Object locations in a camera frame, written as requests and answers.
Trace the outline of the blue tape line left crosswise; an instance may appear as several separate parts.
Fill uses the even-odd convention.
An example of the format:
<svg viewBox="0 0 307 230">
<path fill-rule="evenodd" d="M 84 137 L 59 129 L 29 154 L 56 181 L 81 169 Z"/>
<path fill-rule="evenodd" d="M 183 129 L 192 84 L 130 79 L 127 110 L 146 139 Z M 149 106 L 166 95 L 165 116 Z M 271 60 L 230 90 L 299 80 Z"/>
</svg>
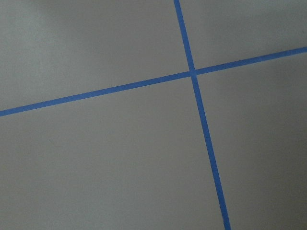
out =
<svg viewBox="0 0 307 230">
<path fill-rule="evenodd" d="M 303 53 L 306 53 L 306 52 L 307 52 L 306 47 L 300 47 L 300 48 L 296 48 L 296 49 L 281 51 L 281 52 L 267 54 L 267 55 L 263 55 L 263 56 L 251 57 L 251 58 L 246 58 L 246 59 L 243 59 L 243 60 L 237 60 L 237 61 L 223 63 L 223 64 L 219 64 L 219 65 L 215 65 L 215 66 L 196 69 L 194 71 L 194 73 L 196 73 L 197 75 L 207 74 L 207 73 L 217 72 L 217 71 L 224 70 L 224 69 L 232 69 L 232 68 L 236 68 L 236 67 L 239 67 L 239 66 L 250 65 L 250 64 L 254 64 L 254 63 L 268 61 L 268 60 L 273 60 L 273 59 L 303 54 Z M 127 90 L 130 90 L 130 89 L 141 88 L 141 87 L 159 84 L 159 83 L 163 83 L 163 82 L 179 80 L 179 79 L 187 78 L 187 77 L 190 77 L 190 76 L 191 76 L 191 73 L 188 72 L 188 71 L 176 73 L 176 74 L 171 74 L 171 75 L 153 78 L 153 79 L 149 79 L 149 80 L 142 80 L 142 81 L 124 84 L 124 85 L 120 85 L 120 86 L 114 86 L 114 87 L 110 87 L 110 88 L 100 89 L 100 90 L 97 90 L 97 91 L 85 92 L 85 93 L 81 93 L 81 94 L 71 95 L 71 96 L 57 98 L 57 99 L 48 100 L 48 101 L 43 101 L 43 102 L 39 102 L 39 103 L 33 103 L 33 104 L 28 104 L 28 105 L 24 105 L 24 106 L 15 107 L 15 108 L 10 108 L 10 109 L 6 109 L 6 110 L 2 110 L 0 112 L 0 115 L 1 116 L 7 116 L 7 115 L 12 115 L 12 114 L 22 113 L 22 112 L 36 110 L 36 109 L 40 109 L 40 108 L 44 108 L 44 107 L 55 106 L 55 105 L 58 105 L 58 104 L 65 104 L 65 103 L 70 103 L 70 102 L 74 102 L 74 101 L 78 101 L 78 100 L 84 100 L 84 99 L 88 99 L 88 98 L 102 96 L 102 95 L 106 95 L 106 94 L 112 94 L 112 93 L 116 93 L 116 92 L 127 91 Z"/>
</svg>

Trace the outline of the blue tape line left lengthwise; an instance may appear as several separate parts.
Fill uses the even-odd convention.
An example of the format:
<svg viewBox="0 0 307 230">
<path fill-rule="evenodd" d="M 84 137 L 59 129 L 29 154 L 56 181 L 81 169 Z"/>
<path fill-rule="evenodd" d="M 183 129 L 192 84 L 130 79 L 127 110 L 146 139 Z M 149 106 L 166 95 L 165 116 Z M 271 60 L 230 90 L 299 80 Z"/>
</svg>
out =
<svg viewBox="0 0 307 230">
<path fill-rule="evenodd" d="M 188 37 L 187 30 L 186 30 L 186 25 L 184 22 L 184 16 L 183 16 L 182 8 L 180 5 L 180 1 L 174 0 L 174 5 L 176 9 L 177 20 L 178 20 L 182 42 L 183 42 L 185 55 L 187 59 L 187 64 L 189 68 L 189 75 L 191 78 L 194 95 L 196 99 L 196 104 L 197 104 L 197 108 L 198 108 L 198 112 L 200 116 L 201 127 L 203 131 L 204 139 L 205 139 L 206 149 L 208 152 L 211 171 L 213 174 L 213 181 L 214 181 L 215 190 L 216 190 L 217 198 L 219 202 L 219 207 L 220 207 L 220 211 L 221 211 L 221 215 L 223 219 L 224 229 L 231 230 L 231 224 L 230 224 L 227 206 L 226 206 L 226 202 L 224 198 L 222 183 L 221 183 L 219 170 L 218 170 L 218 166 L 216 162 L 216 157 L 215 157 L 215 153 L 213 149 L 211 134 L 210 134 L 208 123 L 207 123 L 206 113 L 205 113 L 205 109 L 203 106 L 201 91 L 200 91 L 199 82 L 197 78 L 197 72 L 196 72 L 195 65 L 194 65 L 194 60 L 193 60 L 193 56 L 192 56 L 192 52 L 191 52 L 191 48 L 189 44 L 189 37 Z"/>
</svg>

